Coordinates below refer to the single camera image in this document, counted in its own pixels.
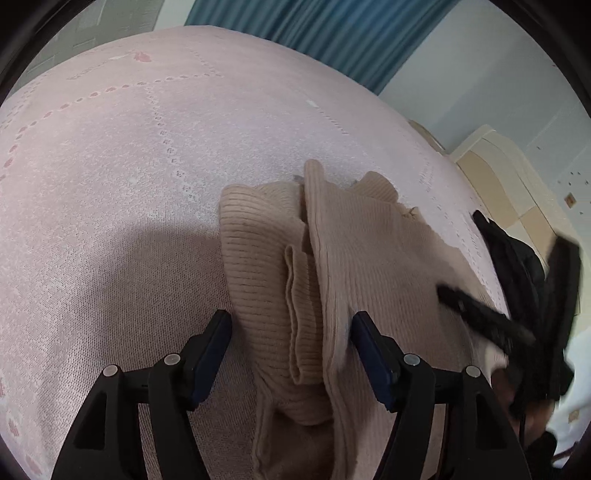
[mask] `white wall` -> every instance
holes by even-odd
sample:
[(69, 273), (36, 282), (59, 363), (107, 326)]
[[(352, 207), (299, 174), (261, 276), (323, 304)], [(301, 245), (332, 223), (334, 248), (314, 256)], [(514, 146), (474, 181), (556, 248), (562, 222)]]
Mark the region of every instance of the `white wall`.
[(185, 24), (195, 0), (164, 0), (154, 30)]
[[(566, 351), (567, 360), (574, 366), (574, 380), (568, 393), (560, 400), (550, 422), (548, 430), (558, 440), (556, 452), (564, 452), (580, 440), (591, 421), (591, 329), (576, 336), (569, 343)], [(578, 410), (578, 418), (569, 423), (569, 414)]]
[(591, 119), (568, 81), (488, 0), (461, 0), (380, 98), (426, 127), (448, 151), (489, 124), (511, 138), (560, 195), (562, 172), (578, 155), (580, 164), (591, 160)]

